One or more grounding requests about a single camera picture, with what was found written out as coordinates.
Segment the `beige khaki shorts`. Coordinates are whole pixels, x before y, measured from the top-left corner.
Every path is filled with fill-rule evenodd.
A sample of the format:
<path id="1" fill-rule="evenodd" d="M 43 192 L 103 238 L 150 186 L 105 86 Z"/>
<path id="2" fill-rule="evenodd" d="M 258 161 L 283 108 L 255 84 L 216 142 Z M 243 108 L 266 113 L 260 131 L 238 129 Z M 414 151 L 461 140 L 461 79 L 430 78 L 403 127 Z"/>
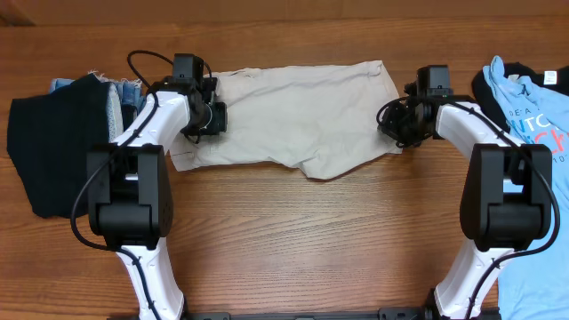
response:
<path id="1" fill-rule="evenodd" d="M 193 144 L 177 136 L 177 171 L 274 162 L 330 180 L 400 148 L 378 131 L 380 107 L 398 96 L 379 60 L 351 66 L 244 68 L 220 72 L 227 130 Z"/>

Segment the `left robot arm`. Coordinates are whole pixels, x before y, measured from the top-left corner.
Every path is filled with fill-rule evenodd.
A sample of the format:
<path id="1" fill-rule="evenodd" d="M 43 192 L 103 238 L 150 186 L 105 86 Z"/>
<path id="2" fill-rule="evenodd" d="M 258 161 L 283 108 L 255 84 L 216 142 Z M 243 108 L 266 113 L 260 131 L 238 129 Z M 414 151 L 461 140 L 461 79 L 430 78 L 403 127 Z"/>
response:
<path id="1" fill-rule="evenodd" d="M 79 195 L 88 203 L 95 244 L 124 263 L 139 302 L 139 319 L 187 319 L 188 303 L 172 271 L 166 237 L 173 200 L 165 156 L 176 137 L 197 144 L 227 130 L 228 112 L 218 100 L 217 77 L 191 53 L 171 59 L 172 73 L 148 86 L 146 105 L 123 134 L 87 155 L 87 181 Z"/>

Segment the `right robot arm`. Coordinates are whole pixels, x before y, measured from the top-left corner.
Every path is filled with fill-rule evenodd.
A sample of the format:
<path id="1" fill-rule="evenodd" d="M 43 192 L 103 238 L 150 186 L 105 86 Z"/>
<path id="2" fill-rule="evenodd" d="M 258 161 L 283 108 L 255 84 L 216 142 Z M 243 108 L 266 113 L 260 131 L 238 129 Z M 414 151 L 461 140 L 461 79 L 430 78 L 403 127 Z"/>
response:
<path id="1" fill-rule="evenodd" d="M 471 97 L 454 94 L 446 65 L 419 68 L 405 96 L 386 103 L 376 120 L 399 148 L 448 140 L 469 160 L 459 210 L 466 240 L 450 271 L 423 306 L 380 308 L 378 317 L 500 318 L 483 301 L 501 271 L 515 258 L 546 251 L 559 233 L 549 149 L 510 136 Z"/>

